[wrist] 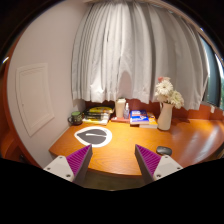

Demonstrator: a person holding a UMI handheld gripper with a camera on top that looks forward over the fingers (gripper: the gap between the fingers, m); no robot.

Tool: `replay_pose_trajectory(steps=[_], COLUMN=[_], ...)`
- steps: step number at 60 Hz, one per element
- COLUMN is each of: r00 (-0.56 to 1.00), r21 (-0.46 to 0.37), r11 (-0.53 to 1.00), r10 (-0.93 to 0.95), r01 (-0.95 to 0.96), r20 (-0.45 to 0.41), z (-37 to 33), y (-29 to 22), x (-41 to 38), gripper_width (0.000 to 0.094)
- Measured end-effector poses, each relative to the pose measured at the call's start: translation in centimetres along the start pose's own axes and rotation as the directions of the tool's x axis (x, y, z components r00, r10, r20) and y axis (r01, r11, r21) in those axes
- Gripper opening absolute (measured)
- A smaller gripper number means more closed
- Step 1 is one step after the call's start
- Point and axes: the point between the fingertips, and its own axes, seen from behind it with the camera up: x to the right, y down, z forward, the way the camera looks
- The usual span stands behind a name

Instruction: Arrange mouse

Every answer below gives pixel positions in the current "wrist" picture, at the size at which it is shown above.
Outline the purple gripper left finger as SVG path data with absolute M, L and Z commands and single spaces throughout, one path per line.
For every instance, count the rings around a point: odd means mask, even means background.
M 65 180 L 82 185 L 89 162 L 92 157 L 92 146 L 85 146 L 69 156 L 58 156 L 44 170 Z

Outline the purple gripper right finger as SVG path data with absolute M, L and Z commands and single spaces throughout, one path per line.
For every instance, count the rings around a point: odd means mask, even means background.
M 169 155 L 160 156 L 140 145 L 135 145 L 135 156 L 146 184 L 182 169 L 182 166 Z

